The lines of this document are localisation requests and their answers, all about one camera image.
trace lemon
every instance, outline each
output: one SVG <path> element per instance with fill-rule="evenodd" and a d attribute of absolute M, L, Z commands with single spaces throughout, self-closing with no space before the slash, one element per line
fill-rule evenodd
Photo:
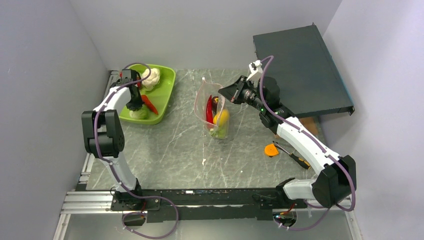
<path fill-rule="evenodd" d="M 222 111 L 219 111 L 215 114 L 213 117 L 213 124 L 217 124 L 219 118 L 219 127 L 222 127 L 224 124 L 230 120 L 230 112 L 227 109 L 223 109 Z"/>

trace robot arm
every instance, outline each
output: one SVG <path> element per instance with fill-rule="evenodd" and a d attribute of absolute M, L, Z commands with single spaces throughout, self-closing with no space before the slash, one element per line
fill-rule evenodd
<path fill-rule="evenodd" d="M 337 160 L 348 172 L 356 189 L 356 164 L 349 155 L 341 157 L 322 144 L 299 121 L 296 115 L 280 103 L 280 89 L 273 78 L 265 77 L 264 99 L 281 121 L 268 112 L 259 96 L 259 84 L 253 81 L 261 78 L 263 71 L 259 60 L 249 64 L 251 74 L 241 76 L 230 86 L 218 92 L 234 104 L 247 103 L 259 110 L 263 125 L 291 144 L 311 165 L 318 175 L 316 179 L 289 178 L 277 187 L 277 194 L 283 201 L 296 199 L 317 200 L 322 206 L 331 208 L 352 193 L 347 177 L 330 158 Z"/>
<path fill-rule="evenodd" d="M 123 87 L 123 85 L 137 79 L 138 73 L 134 70 L 125 69 L 122 71 L 121 79 L 115 82 L 108 95 L 101 104 L 93 111 L 85 111 L 82 114 L 82 129 L 84 135 L 85 149 L 88 153 L 99 158 L 94 138 L 94 116 L 104 106 L 99 116 L 99 127 L 105 126 L 105 131 L 98 132 L 98 141 L 102 156 L 108 160 L 101 161 L 108 172 L 113 176 L 112 166 L 118 179 L 131 191 L 139 188 L 137 178 L 131 172 L 122 151 L 124 150 L 124 132 L 119 121 L 119 114 L 126 106 L 128 109 L 136 111 L 143 106 L 143 101 L 138 88 L 134 84 Z M 126 193 L 115 177 L 112 178 L 116 192 Z"/>

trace cauliflower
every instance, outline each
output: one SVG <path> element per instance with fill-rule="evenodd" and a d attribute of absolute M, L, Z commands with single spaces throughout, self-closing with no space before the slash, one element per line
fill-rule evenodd
<path fill-rule="evenodd" d="M 141 75 L 141 78 L 143 79 L 147 77 L 148 74 L 149 74 L 149 70 L 146 69 Z M 152 68 L 150 76 L 148 76 L 147 79 L 143 80 L 141 84 L 143 85 L 143 87 L 145 87 L 146 91 L 151 91 L 153 90 L 155 85 L 159 83 L 160 78 L 161 78 L 161 72 L 159 71 L 159 69 Z"/>

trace plastic bag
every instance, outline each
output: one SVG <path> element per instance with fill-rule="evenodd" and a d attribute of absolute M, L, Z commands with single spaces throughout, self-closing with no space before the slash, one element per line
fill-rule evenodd
<path fill-rule="evenodd" d="M 225 139 L 230 125 L 230 114 L 225 107 L 225 97 L 218 93 L 223 86 L 218 83 L 206 82 L 202 77 L 202 84 L 194 101 L 194 114 L 203 122 L 204 128 L 209 134 L 217 139 Z M 213 123 L 207 121 L 207 105 L 210 97 L 218 97 L 216 112 L 213 113 Z"/>

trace marble table surface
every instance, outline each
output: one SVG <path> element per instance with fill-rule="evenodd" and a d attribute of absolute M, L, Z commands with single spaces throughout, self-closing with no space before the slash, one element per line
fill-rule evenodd
<path fill-rule="evenodd" d="M 202 76 L 225 87 L 247 73 L 247 69 L 178 69 L 168 109 L 159 124 L 121 121 L 123 153 L 142 188 L 273 188 L 287 178 L 315 175 L 285 153 L 265 156 L 264 147 L 276 137 L 262 125 L 259 112 L 248 105 L 225 103 L 230 112 L 228 138 L 215 139 L 205 132 L 194 114 Z M 319 123 L 317 129 L 317 138 L 324 142 Z M 276 141 L 295 151 L 281 138 Z M 87 189 L 108 190 L 112 185 L 108 171 L 96 160 Z"/>

